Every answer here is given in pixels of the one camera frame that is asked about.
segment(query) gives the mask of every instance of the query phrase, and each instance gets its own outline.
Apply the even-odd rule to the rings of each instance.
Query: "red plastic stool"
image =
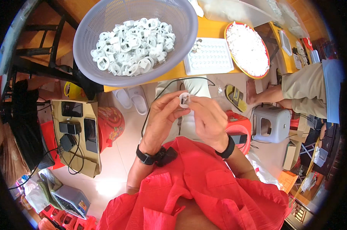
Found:
[[[48,205],[41,211],[41,213],[51,219],[53,210],[55,210],[55,208],[52,205]]]
[[[59,209],[54,209],[52,214],[51,214],[51,220],[53,220],[59,226],[61,226],[65,216],[66,216],[66,212],[65,211],[63,211],[63,210],[61,211]]]
[[[74,230],[96,230],[96,221],[97,219],[94,216],[89,216],[86,220],[78,218],[78,220],[75,223]]]
[[[64,227],[66,230],[73,230],[77,220],[77,216],[67,213],[65,218],[63,219],[62,227]]]
[[[228,125],[226,127],[226,133],[230,132],[242,132],[247,134],[247,141],[245,144],[239,144],[237,147],[247,154],[250,150],[250,140],[251,140],[251,122],[247,117],[244,117],[232,110],[227,110],[226,115],[228,117]]]

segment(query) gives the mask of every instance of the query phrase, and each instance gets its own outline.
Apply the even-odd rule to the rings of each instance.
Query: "hand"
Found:
[[[139,145],[142,153],[156,154],[170,133],[172,123],[179,117],[190,113],[190,109],[182,109],[179,95],[187,92],[177,91],[163,95],[155,100],[150,108],[150,114],[144,136]]]
[[[224,152],[228,146],[226,113],[207,97],[191,97],[189,108],[194,110],[196,134],[217,152]]]

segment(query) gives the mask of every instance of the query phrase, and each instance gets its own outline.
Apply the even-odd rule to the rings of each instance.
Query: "khaki pants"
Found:
[[[327,118],[322,63],[305,66],[301,70],[282,77],[282,94],[291,99],[296,113],[307,113],[319,118]]]

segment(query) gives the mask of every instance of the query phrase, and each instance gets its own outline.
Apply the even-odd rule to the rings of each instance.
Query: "wooden table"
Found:
[[[228,22],[220,22],[220,21],[212,21],[208,20],[205,17],[198,17],[199,21],[199,29],[198,29],[198,38],[224,38],[224,32],[225,28],[228,25]],[[293,59],[293,56],[288,56],[288,54],[281,48],[281,41],[278,34],[278,30],[280,28],[273,25],[272,22],[269,22],[269,26],[271,27],[271,30],[273,31],[274,37],[277,40],[277,43],[280,47],[280,50],[282,52],[282,57],[284,61],[284,65],[286,66],[288,73],[294,73],[298,71],[298,69],[295,66],[295,62]],[[293,36],[287,29],[285,29],[287,37],[290,39],[291,47],[296,47],[296,41],[298,40],[295,36]],[[241,73],[242,71],[234,64],[235,69],[230,71],[229,73]],[[177,78],[183,78],[187,77],[185,73],[185,66],[184,62],[180,62],[177,66],[175,66],[172,70],[167,72],[166,74],[157,77],[156,79],[150,80],[147,83],[152,82],[158,82],[158,81],[164,81],[164,80],[171,80],[171,79],[177,79]],[[104,86],[105,92],[110,92],[112,90],[121,89],[118,87],[110,87],[110,86]]]

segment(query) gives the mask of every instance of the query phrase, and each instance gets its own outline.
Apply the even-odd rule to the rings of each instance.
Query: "black wristband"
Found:
[[[231,156],[234,149],[235,149],[235,142],[233,141],[231,136],[228,136],[228,145],[226,150],[224,150],[221,153],[216,151],[216,154],[224,159],[227,159],[229,156]]]

